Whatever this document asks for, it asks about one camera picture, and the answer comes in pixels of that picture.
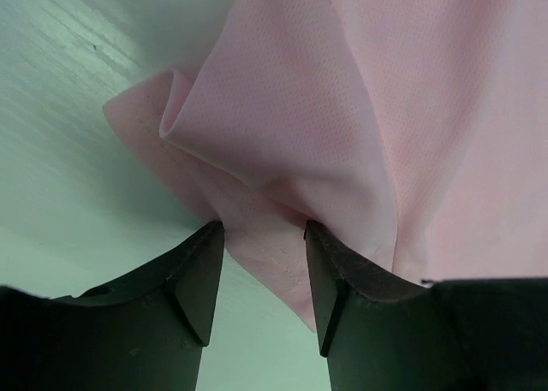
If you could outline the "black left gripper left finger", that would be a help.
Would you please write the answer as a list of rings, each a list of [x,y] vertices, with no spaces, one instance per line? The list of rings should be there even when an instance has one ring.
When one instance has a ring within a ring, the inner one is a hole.
[[[4,390],[193,390],[211,329],[224,229],[78,297],[1,289]]]

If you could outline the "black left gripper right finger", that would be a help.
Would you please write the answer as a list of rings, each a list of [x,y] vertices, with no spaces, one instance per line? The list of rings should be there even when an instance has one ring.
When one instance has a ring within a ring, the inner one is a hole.
[[[547,281],[450,280],[422,287],[304,233],[320,354],[334,390],[544,390]]]

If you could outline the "pink t-shirt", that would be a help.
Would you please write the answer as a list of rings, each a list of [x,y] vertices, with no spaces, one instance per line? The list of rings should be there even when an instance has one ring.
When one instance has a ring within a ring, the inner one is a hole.
[[[309,327],[309,219],[410,281],[547,271],[547,0],[236,0],[104,113]]]

